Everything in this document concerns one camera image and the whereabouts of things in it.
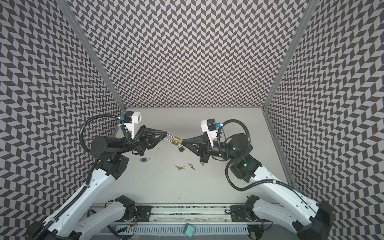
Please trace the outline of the long shackle brass padlock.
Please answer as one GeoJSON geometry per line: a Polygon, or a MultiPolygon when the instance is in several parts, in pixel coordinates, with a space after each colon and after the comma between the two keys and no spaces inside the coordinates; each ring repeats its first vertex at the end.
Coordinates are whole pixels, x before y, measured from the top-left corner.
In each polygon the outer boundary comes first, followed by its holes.
{"type": "Polygon", "coordinates": [[[179,146],[182,143],[182,140],[178,137],[171,136],[167,134],[167,136],[164,138],[164,140],[170,142],[171,144],[175,146],[179,146]]]}

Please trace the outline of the black padlock with keys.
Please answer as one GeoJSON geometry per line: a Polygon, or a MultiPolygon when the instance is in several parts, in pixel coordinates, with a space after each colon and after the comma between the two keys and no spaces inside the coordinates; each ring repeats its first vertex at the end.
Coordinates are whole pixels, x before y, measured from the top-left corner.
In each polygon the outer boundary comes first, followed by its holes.
{"type": "Polygon", "coordinates": [[[182,153],[185,150],[185,148],[182,145],[179,145],[178,150],[182,153]]]}

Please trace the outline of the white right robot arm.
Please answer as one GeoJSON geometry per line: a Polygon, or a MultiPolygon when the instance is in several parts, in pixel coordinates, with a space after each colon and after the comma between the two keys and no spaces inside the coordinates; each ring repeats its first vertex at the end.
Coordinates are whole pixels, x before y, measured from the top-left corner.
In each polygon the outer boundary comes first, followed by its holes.
{"type": "Polygon", "coordinates": [[[181,140],[181,145],[207,163],[220,157],[227,163],[225,176],[232,188],[245,192],[259,187],[278,205],[250,196],[244,212],[250,221],[267,220],[294,233],[300,240],[326,240],[334,221],[328,201],[317,202],[280,181],[261,162],[251,156],[251,135],[246,125],[235,119],[201,123],[203,134],[181,140]]]}

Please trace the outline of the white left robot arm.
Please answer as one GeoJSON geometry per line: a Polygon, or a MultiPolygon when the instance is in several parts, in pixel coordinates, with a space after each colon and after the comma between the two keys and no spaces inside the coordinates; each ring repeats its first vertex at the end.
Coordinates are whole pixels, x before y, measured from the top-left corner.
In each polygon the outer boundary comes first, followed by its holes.
{"type": "Polygon", "coordinates": [[[29,240],[89,240],[99,230],[115,221],[137,221],[139,211],[135,201],[126,196],[117,197],[99,212],[82,220],[84,213],[95,200],[127,169],[130,159],[124,153],[136,151],[143,156],[146,150],[153,149],[164,140],[168,133],[141,126],[135,131],[135,125],[141,122],[140,112],[127,111],[116,116],[102,114],[86,120],[80,128],[81,147],[95,158],[83,185],[53,214],[42,222],[33,222],[27,227],[29,240]],[[118,120],[123,132],[122,138],[96,136],[88,148],[84,141],[85,128],[102,118],[118,120]]]}

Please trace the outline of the teal square block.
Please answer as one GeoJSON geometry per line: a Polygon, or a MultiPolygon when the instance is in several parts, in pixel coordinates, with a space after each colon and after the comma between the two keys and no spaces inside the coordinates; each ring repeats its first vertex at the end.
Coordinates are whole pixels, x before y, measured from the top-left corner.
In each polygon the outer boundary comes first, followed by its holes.
{"type": "Polygon", "coordinates": [[[195,226],[191,224],[185,224],[185,227],[183,229],[183,234],[191,238],[195,232],[195,229],[196,229],[195,226]]]}

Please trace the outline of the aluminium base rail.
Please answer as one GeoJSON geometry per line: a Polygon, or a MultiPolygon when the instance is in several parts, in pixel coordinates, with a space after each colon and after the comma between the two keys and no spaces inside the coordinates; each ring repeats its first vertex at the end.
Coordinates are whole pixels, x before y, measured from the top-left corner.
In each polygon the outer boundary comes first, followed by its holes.
{"type": "Polygon", "coordinates": [[[139,221],[145,224],[264,224],[250,221],[243,204],[137,204],[139,221]]]}

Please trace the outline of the aluminium left corner post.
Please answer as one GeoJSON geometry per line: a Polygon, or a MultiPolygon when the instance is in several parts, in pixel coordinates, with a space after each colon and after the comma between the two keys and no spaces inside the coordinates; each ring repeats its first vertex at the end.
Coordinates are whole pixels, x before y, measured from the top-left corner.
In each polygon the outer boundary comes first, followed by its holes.
{"type": "Polygon", "coordinates": [[[55,1],[58,8],[63,13],[64,17],[67,19],[68,23],[70,24],[72,30],[77,35],[80,43],[82,44],[84,50],[87,52],[91,62],[96,67],[97,71],[99,72],[101,79],[109,89],[109,92],[111,93],[114,100],[117,102],[118,106],[125,110],[126,106],[120,97],[119,93],[117,92],[116,88],[114,87],[112,81],[110,80],[106,70],[104,69],[101,61],[99,60],[96,52],[94,51],[94,48],[92,47],[89,39],[87,38],[85,32],[81,28],[80,23],[78,22],[74,12],[72,11],[69,1],[55,1]]]}

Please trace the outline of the aluminium corner post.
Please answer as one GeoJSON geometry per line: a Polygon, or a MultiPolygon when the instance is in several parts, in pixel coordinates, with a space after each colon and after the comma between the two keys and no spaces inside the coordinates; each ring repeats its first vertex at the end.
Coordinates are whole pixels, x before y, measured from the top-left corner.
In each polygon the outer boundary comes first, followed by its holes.
{"type": "Polygon", "coordinates": [[[67,19],[68,23],[70,24],[72,30],[77,35],[80,43],[82,44],[84,50],[87,52],[91,62],[96,67],[97,71],[99,72],[101,79],[109,89],[109,92],[111,93],[114,100],[117,102],[118,106],[125,110],[126,106],[120,97],[119,93],[117,92],[116,88],[114,87],[112,81],[110,80],[106,70],[104,69],[101,61],[99,60],[96,52],[94,51],[94,48],[92,47],[89,39],[87,38],[85,32],[81,28],[80,23],[78,22],[74,12],[72,11],[69,1],[55,1],[58,8],[63,13],[64,17],[67,19]]]}
{"type": "Polygon", "coordinates": [[[308,6],[303,14],[303,17],[300,21],[300,24],[294,34],[294,37],[292,39],[292,42],[290,43],[290,46],[288,48],[288,51],[284,57],[284,60],[282,62],[282,65],[276,75],[276,78],[275,80],[273,81],[273,84],[271,86],[271,89],[270,89],[270,92],[266,98],[266,101],[263,105],[263,111],[265,112],[267,110],[267,108],[269,107],[269,105],[271,104],[277,90],[278,90],[278,87],[281,83],[281,81],[283,80],[283,77],[290,65],[290,62],[292,61],[294,55],[295,55],[295,52],[301,42],[301,39],[308,27],[308,24],[318,6],[320,1],[318,0],[310,0],[308,2],[308,6]]]}

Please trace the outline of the aluminium right corner post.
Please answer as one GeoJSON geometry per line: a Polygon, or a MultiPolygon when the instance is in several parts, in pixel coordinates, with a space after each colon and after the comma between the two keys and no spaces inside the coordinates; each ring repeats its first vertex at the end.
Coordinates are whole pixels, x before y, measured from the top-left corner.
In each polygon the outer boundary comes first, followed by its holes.
{"type": "Polygon", "coordinates": [[[310,0],[308,2],[308,6],[303,14],[303,17],[300,21],[300,24],[294,34],[294,37],[292,39],[292,42],[290,43],[290,46],[288,48],[288,51],[284,57],[284,60],[282,62],[282,65],[276,75],[276,78],[275,80],[273,81],[273,84],[271,86],[271,89],[270,89],[270,92],[266,98],[266,101],[263,105],[263,111],[265,112],[267,110],[267,108],[269,107],[269,105],[271,104],[277,90],[278,90],[278,87],[281,83],[281,81],[283,80],[283,77],[290,65],[290,62],[292,61],[294,55],[295,55],[295,52],[301,42],[301,39],[308,27],[308,24],[318,6],[320,1],[318,0],[310,0]]]}

